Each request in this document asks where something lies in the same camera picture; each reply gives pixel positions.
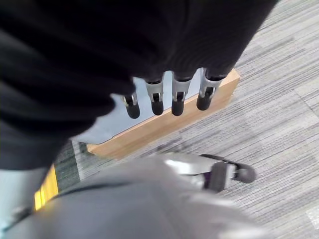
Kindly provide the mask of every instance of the striped carpet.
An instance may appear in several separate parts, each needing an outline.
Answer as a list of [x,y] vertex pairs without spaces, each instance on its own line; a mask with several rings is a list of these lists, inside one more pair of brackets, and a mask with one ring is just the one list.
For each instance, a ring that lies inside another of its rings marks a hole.
[[[178,151],[250,164],[258,180],[222,196],[275,238],[319,239],[319,1],[280,1],[236,69],[242,80],[227,108],[125,160]],[[55,164],[59,189],[113,162],[69,142]]]

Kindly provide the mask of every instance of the black fabric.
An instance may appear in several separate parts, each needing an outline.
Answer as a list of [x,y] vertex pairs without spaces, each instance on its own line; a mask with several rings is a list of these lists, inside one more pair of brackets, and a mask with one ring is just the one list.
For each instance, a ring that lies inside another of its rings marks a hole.
[[2,0],[0,168],[52,163],[132,76],[225,75],[276,0]]

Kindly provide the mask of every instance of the gray carpet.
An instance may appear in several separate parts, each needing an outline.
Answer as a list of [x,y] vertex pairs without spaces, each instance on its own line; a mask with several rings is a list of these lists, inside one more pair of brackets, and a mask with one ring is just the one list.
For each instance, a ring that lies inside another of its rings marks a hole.
[[[227,108],[125,160],[178,151],[250,164],[258,180],[233,183],[222,196],[275,238],[319,239],[319,1],[280,1],[236,69],[242,80]],[[113,162],[81,151],[82,144],[73,146],[69,161],[76,160],[79,178],[68,184]]]

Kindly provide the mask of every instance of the wooden block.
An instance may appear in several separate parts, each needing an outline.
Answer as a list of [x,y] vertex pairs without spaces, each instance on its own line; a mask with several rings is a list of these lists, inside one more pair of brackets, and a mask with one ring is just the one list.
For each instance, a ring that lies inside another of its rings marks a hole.
[[181,116],[176,117],[171,113],[171,109],[167,109],[162,115],[151,117],[104,143],[89,144],[88,151],[101,157],[121,159],[163,136],[224,108],[230,101],[239,79],[240,76],[233,69],[222,81],[209,109],[205,111],[197,109],[197,95],[192,96],[185,101]]

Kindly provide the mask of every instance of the yellow stripe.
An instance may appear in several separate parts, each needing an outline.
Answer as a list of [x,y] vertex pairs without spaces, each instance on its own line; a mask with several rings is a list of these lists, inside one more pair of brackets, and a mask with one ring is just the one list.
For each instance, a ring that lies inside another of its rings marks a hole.
[[37,191],[34,195],[34,206],[36,210],[39,210],[44,204],[57,195],[58,185],[56,181],[55,169],[54,165],[50,169],[44,183],[42,184],[39,191]]

